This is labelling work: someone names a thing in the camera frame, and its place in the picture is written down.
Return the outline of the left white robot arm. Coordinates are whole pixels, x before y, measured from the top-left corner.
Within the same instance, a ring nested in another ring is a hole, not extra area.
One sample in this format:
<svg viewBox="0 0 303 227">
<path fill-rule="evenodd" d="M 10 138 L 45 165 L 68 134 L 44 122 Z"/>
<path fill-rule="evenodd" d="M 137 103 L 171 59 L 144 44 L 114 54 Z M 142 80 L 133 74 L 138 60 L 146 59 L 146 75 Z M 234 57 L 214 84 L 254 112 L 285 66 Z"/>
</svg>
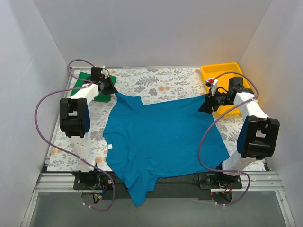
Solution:
<svg viewBox="0 0 303 227">
<path fill-rule="evenodd" d="M 73 144 L 74 153 L 78 156 L 79 182 L 90 189 L 101 184 L 97 166 L 89 148 L 90 115 L 89 104 L 100 94 L 116 93 L 116 88 L 108 70 L 103 67 L 92 67 L 91 75 L 85 79 L 80 89 L 69 98 L 60 100 L 60 129 Z"/>
</svg>

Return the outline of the blue t shirt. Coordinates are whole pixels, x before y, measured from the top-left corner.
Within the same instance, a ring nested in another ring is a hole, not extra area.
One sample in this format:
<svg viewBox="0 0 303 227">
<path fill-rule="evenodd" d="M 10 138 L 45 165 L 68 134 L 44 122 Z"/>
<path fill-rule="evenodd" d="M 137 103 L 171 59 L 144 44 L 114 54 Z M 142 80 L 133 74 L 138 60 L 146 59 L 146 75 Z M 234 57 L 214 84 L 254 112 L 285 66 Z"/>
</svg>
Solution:
<svg viewBox="0 0 303 227">
<path fill-rule="evenodd" d="M 198 111 L 204 96 L 150 105 L 138 96 L 116 97 L 103 131 L 106 162 L 135 206 L 158 179 L 206 172 L 229 157 L 213 116 Z"/>
</svg>

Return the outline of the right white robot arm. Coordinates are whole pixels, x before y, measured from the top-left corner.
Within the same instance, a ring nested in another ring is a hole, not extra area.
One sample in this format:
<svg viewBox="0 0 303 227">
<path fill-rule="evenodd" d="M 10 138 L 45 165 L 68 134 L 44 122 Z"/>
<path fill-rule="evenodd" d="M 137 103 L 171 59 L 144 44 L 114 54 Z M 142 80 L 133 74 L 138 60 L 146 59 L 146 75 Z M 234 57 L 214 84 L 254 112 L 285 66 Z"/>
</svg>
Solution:
<svg viewBox="0 0 303 227">
<path fill-rule="evenodd" d="M 256 160 L 263 160 L 274 154 L 280 122 L 265 114 L 257 103 L 258 93 L 243 85 L 240 76 L 229 79 L 228 90 L 220 92 L 218 78 L 209 78 L 205 85 L 210 91 L 199 111 L 213 113 L 220 106 L 236 106 L 244 120 L 237 139 L 236 151 L 221 162 L 214 173 L 198 175 L 202 189 L 232 187 L 239 183 L 239 175 Z"/>
</svg>

